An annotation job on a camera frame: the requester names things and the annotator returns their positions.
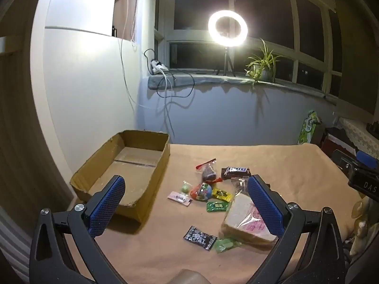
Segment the sliced bread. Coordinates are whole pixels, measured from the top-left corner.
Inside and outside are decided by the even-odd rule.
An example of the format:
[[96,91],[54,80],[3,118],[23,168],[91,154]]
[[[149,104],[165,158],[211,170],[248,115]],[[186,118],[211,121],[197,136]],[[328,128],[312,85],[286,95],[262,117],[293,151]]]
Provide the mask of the sliced bread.
[[272,249],[278,240],[269,232],[252,199],[244,194],[235,195],[230,202],[220,236],[258,249]]

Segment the black white snack packet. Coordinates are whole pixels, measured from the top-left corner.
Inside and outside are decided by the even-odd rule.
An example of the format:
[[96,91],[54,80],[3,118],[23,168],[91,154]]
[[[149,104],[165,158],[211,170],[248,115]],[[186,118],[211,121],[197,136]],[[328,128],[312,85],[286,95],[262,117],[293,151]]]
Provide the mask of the black white snack packet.
[[217,241],[216,236],[204,233],[195,226],[191,226],[189,228],[189,230],[184,235],[183,239],[190,243],[199,245],[207,251],[210,251],[215,242]]

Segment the Snickers bar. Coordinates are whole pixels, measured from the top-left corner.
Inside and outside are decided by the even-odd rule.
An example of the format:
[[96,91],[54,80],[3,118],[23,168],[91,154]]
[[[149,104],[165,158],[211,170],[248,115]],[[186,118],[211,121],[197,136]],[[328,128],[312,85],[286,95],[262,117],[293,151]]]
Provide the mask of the Snickers bar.
[[232,178],[248,178],[251,171],[247,167],[225,167],[221,170],[222,180],[231,180]]

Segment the red green jelly cup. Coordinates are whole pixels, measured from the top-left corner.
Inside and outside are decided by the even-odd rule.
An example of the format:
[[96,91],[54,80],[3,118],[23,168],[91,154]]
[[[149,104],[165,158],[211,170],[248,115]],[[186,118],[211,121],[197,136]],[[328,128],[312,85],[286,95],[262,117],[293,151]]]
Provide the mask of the red green jelly cup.
[[189,196],[196,201],[208,201],[212,198],[212,192],[213,189],[211,185],[208,183],[201,183],[190,191]]

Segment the chocolate cake red-edged bag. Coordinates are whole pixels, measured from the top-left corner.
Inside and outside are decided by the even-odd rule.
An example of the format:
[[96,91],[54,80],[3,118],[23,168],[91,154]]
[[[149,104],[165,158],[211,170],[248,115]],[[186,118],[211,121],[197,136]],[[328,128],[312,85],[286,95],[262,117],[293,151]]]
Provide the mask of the chocolate cake red-edged bag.
[[223,182],[222,178],[217,174],[216,162],[216,158],[213,158],[195,167],[196,171],[201,174],[201,182],[209,185]]

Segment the lace covered side table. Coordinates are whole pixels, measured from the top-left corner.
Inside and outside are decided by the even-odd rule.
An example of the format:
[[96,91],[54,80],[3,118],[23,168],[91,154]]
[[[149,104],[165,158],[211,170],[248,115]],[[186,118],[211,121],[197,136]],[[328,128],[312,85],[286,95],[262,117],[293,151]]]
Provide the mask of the lace covered side table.
[[332,127],[324,130],[320,148],[329,157],[338,149],[349,156],[356,156],[362,151],[378,160],[378,135],[367,131],[367,123],[338,117]]

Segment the green snack bag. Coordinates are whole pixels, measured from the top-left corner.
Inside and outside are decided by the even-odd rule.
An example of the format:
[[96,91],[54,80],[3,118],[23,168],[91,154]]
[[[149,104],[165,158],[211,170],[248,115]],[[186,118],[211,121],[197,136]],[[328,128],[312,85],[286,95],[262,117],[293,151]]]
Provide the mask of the green snack bag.
[[298,144],[310,143],[316,126],[321,124],[321,120],[316,111],[308,112],[307,118],[303,121],[301,131],[298,138]]

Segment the light green candy packet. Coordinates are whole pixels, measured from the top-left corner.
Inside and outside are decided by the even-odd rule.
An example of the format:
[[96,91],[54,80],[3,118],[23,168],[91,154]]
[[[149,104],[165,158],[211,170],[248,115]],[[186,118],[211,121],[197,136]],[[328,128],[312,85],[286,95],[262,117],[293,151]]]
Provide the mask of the light green candy packet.
[[242,243],[235,239],[230,239],[230,238],[217,239],[213,245],[213,249],[217,253],[223,253],[230,249],[239,248],[241,245]]

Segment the yellow candy packet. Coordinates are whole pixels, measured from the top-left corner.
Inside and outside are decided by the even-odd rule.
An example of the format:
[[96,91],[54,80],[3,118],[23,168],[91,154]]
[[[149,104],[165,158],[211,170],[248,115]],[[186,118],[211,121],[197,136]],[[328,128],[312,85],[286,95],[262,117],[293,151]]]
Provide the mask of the yellow candy packet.
[[233,195],[231,193],[219,188],[213,188],[212,196],[215,199],[219,199],[221,201],[228,202],[228,203],[230,203],[233,198]]

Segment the cardboard box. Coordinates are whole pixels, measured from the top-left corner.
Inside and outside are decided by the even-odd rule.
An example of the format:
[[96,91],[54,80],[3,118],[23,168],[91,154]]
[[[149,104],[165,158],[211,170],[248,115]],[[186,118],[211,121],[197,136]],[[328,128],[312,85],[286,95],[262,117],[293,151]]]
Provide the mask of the cardboard box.
[[118,215],[144,222],[150,213],[170,157],[167,133],[125,130],[99,148],[71,178],[79,199],[88,201],[110,179],[125,180],[125,194]]

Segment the potted spider plant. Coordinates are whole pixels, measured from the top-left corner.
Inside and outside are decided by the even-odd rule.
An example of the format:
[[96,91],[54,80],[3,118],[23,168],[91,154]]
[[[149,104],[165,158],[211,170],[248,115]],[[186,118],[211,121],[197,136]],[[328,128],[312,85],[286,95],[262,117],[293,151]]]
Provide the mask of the potted spider plant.
[[251,89],[254,90],[255,84],[259,81],[274,83],[277,72],[276,63],[280,61],[282,55],[273,54],[273,50],[269,50],[264,39],[260,39],[262,45],[260,47],[261,55],[254,54],[248,57],[250,62],[245,66],[245,75],[251,82]]

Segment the pink candy packet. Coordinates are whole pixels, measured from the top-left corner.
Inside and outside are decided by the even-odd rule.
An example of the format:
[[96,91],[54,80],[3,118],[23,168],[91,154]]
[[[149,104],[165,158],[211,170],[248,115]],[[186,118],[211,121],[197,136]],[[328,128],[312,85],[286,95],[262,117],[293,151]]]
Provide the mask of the pink candy packet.
[[167,198],[184,206],[189,206],[192,202],[192,199],[187,195],[175,191],[172,191]]

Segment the small green ball candy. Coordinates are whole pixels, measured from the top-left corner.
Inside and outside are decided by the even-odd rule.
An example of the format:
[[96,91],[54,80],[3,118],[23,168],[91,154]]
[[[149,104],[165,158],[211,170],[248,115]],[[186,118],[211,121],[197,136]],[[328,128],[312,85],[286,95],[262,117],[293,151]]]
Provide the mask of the small green ball candy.
[[180,188],[181,192],[185,195],[189,195],[191,190],[193,189],[193,185],[186,182],[186,181],[183,181],[182,183],[182,186]]

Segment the grey windowsill cushion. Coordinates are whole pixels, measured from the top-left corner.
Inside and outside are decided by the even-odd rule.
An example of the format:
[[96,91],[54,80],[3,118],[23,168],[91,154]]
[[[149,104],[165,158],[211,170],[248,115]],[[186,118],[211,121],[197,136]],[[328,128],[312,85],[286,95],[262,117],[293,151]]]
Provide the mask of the grey windowsill cushion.
[[[230,76],[217,76],[213,74],[191,74],[187,72],[179,72],[175,74],[166,75],[169,83],[169,87],[172,88],[184,88],[194,87],[197,85],[247,85],[251,87],[251,82],[248,77],[230,77]],[[257,86],[275,87],[279,89],[289,90],[292,92],[299,92],[316,98],[327,99],[332,103],[338,101],[337,96],[331,94],[325,94],[320,90],[316,90],[310,87],[305,87],[296,83],[292,83],[285,80],[278,80],[275,83],[259,81],[255,84]]]

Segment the white power strip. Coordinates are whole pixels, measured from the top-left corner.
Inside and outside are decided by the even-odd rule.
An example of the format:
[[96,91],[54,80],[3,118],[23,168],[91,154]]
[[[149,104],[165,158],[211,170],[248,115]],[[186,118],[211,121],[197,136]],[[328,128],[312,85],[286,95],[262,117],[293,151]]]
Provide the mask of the white power strip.
[[150,64],[153,74],[163,74],[165,72],[169,72],[169,69],[166,67],[166,65],[161,63],[159,60],[153,59]]

